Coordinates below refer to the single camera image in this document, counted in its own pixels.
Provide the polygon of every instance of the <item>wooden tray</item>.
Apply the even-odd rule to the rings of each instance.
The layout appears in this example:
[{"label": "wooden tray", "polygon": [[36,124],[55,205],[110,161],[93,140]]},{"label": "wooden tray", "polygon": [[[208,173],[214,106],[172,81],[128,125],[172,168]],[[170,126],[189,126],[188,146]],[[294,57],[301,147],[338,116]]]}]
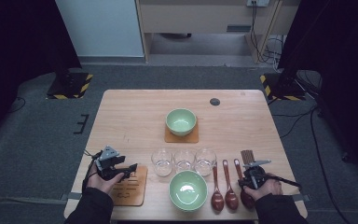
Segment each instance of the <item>wooden tray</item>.
[{"label": "wooden tray", "polygon": [[111,196],[115,206],[140,206],[144,203],[147,167],[138,166],[130,178],[113,186]]},{"label": "wooden tray", "polygon": [[199,142],[199,121],[193,131],[185,136],[176,136],[171,133],[167,125],[165,125],[165,142],[167,143],[198,143]]}]

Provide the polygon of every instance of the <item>glass cup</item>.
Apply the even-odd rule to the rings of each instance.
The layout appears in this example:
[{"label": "glass cup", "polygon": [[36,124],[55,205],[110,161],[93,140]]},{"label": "glass cup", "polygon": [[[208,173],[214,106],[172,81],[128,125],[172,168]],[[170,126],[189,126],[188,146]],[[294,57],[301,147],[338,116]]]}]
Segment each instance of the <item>glass cup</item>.
[{"label": "glass cup", "polygon": [[172,171],[172,153],[166,148],[160,148],[152,154],[153,168],[157,175],[166,176]]},{"label": "glass cup", "polygon": [[192,170],[194,167],[195,155],[189,149],[180,149],[175,152],[173,162],[175,163],[176,173]]},{"label": "glass cup", "polygon": [[202,148],[196,153],[195,170],[199,175],[209,175],[213,167],[216,165],[216,154],[208,149]]}]

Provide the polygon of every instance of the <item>power outlet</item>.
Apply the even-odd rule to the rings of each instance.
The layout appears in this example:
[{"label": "power outlet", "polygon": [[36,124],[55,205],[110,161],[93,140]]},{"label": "power outlet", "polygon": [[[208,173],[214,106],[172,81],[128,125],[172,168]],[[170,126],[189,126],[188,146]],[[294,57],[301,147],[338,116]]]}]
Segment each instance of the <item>power outlet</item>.
[{"label": "power outlet", "polygon": [[246,6],[253,7],[254,4],[256,4],[257,7],[267,7],[269,5],[269,0],[248,0]]}]

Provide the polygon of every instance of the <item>green bowl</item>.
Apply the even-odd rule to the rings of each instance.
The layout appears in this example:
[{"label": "green bowl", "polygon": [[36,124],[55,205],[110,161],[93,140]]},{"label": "green bowl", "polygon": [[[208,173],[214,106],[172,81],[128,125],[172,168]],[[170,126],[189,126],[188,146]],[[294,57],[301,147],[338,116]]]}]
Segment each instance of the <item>green bowl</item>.
[{"label": "green bowl", "polygon": [[172,178],[169,193],[176,207],[191,212],[205,204],[208,187],[204,178],[196,172],[183,171]]},{"label": "green bowl", "polygon": [[197,123],[197,117],[189,109],[178,108],[167,115],[165,123],[171,133],[177,136],[185,136],[193,131]]}]

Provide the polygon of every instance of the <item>wooden table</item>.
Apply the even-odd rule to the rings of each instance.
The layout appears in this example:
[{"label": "wooden table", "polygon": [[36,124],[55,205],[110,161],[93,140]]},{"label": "wooden table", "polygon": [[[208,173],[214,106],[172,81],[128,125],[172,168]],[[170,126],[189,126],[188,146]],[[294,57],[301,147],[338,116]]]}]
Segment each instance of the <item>wooden table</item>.
[{"label": "wooden table", "polygon": [[[217,98],[220,105],[210,104]],[[176,107],[191,109],[199,119],[198,143],[166,143],[164,140],[165,116]],[[244,90],[111,90],[103,95],[97,117],[89,136],[86,150],[95,154],[109,145],[126,156],[123,165],[138,163],[148,168],[145,200],[142,206],[115,206],[112,219],[116,220],[217,220],[257,219],[255,211],[247,210],[241,203],[237,211],[227,206],[221,213],[211,207],[213,176],[205,177],[208,200],[200,210],[185,213],[170,201],[168,185],[174,175],[157,176],[150,156],[159,147],[171,150],[208,147],[216,152],[218,182],[222,194],[227,184],[222,161],[228,160],[231,186],[237,195],[241,189],[234,159],[241,161],[241,151],[251,149],[257,160],[272,160],[263,165],[266,172],[295,180],[281,140],[269,112],[262,91]],[[81,192],[81,182],[90,164],[90,157],[83,156],[72,192]],[[282,184],[284,194],[297,194],[298,189]],[[78,200],[69,200],[64,216],[75,210]],[[304,203],[296,202],[303,217],[307,216]]]}]

